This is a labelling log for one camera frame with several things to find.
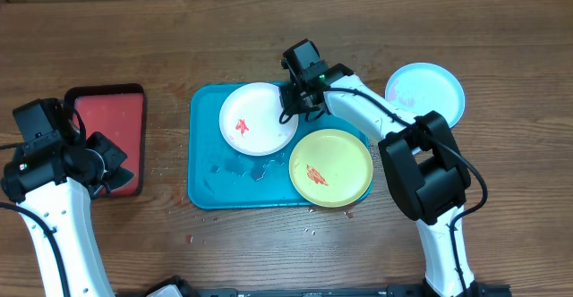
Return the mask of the dark green bow-shaped sponge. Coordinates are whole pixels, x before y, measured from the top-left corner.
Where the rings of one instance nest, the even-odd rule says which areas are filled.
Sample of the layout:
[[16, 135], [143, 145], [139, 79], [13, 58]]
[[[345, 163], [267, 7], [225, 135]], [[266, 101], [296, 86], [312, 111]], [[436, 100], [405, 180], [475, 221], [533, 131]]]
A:
[[109, 186], [109, 190], [115, 191], [128, 184], [133, 177], [133, 172], [123, 167], [118, 167], [113, 173], [108, 174], [106, 183]]

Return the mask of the white plate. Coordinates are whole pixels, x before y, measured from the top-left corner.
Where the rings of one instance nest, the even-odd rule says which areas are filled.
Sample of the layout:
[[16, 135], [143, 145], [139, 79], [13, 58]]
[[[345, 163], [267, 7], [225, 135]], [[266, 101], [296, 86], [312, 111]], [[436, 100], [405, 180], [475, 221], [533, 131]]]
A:
[[233, 149], [249, 156], [266, 156], [284, 148], [297, 131], [298, 117], [281, 124], [282, 112], [278, 85], [248, 83], [224, 101], [219, 129]]

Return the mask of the yellow plate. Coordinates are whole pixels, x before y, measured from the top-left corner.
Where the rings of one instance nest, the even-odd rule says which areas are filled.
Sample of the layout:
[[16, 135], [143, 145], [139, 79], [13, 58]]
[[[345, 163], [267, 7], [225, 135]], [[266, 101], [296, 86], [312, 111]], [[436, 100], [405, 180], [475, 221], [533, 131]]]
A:
[[297, 192], [325, 208], [359, 200], [370, 188], [372, 175], [368, 148], [341, 130], [323, 129], [306, 135], [289, 158], [289, 176]]

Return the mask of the light blue plate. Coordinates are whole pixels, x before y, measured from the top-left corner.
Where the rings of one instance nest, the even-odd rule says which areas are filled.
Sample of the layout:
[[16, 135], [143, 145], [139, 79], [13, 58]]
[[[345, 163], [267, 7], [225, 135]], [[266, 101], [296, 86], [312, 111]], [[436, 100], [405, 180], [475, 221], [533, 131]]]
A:
[[404, 110], [425, 115], [441, 114], [450, 128], [462, 118], [465, 91], [458, 79], [437, 64], [407, 64], [395, 71], [385, 88], [385, 99]]

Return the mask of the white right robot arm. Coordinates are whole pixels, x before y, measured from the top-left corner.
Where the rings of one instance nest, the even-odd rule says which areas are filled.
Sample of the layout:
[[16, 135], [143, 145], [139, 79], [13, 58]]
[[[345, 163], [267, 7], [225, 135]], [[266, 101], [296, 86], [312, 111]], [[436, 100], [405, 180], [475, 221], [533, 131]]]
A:
[[418, 228], [426, 288], [438, 296], [471, 295], [475, 277], [461, 222], [471, 181], [451, 132], [466, 104], [458, 79], [436, 64], [408, 64], [380, 96], [343, 64], [281, 65], [290, 81], [280, 89], [280, 123], [299, 114], [334, 115], [376, 141], [390, 195]]

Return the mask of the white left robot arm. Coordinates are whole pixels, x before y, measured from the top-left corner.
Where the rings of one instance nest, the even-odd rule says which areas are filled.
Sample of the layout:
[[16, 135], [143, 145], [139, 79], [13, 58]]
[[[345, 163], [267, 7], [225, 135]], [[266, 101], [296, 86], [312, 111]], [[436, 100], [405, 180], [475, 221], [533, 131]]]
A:
[[91, 221], [93, 198], [131, 181], [127, 155], [100, 132], [76, 143], [51, 132], [19, 145], [4, 168], [7, 208], [30, 233], [47, 296], [111, 296]]

